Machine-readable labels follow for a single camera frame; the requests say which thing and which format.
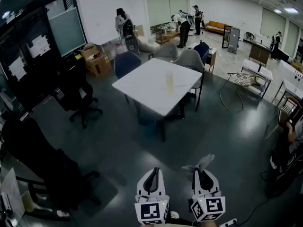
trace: ceiling light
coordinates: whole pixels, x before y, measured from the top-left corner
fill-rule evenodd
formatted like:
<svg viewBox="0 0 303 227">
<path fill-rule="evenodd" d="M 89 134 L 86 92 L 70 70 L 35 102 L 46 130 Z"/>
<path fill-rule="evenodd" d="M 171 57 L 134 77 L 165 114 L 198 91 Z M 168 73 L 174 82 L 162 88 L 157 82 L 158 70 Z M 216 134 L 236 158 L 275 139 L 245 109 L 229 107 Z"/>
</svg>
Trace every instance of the ceiling light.
<svg viewBox="0 0 303 227">
<path fill-rule="evenodd" d="M 286 10 L 286 12 L 288 13 L 299 13 L 298 10 L 296 10 L 295 8 L 284 8 Z"/>
<path fill-rule="evenodd" d="M 9 17 L 10 11 L 7 11 L 3 14 L 2 19 L 8 18 Z"/>
</svg>

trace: seated person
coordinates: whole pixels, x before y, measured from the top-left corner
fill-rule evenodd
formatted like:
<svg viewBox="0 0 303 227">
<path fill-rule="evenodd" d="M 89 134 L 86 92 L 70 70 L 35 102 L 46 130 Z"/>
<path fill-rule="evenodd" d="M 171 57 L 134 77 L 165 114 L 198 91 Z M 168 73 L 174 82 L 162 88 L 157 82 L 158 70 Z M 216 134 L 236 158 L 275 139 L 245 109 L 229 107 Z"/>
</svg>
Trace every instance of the seated person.
<svg viewBox="0 0 303 227">
<path fill-rule="evenodd" d="M 276 148 L 273 150 L 270 164 L 273 169 L 278 165 L 283 165 L 284 160 L 288 161 L 292 154 L 303 143 L 303 117 L 293 126 L 290 122 L 286 123 L 287 130 L 284 130 L 278 137 Z"/>
</svg>

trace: white sneaker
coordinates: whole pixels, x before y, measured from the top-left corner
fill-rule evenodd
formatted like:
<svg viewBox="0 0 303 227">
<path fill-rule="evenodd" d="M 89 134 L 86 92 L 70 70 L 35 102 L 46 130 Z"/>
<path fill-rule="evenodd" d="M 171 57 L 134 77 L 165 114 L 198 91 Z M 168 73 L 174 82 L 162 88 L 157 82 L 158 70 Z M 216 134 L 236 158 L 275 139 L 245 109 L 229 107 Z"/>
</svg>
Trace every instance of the white sneaker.
<svg viewBox="0 0 303 227">
<path fill-rule="evenodd" d="M 278 168 L 278 166 L 273 162 L 272 157 L 270 158 L 270 165 L 274 170 L 276 170 Z"/>
<path fill-rule="evenodd" d="M 171 211 L 170 216 L 171 216 L 171 218 L 180 218 L 180 215 L 175 211 Z"/>
</svg>

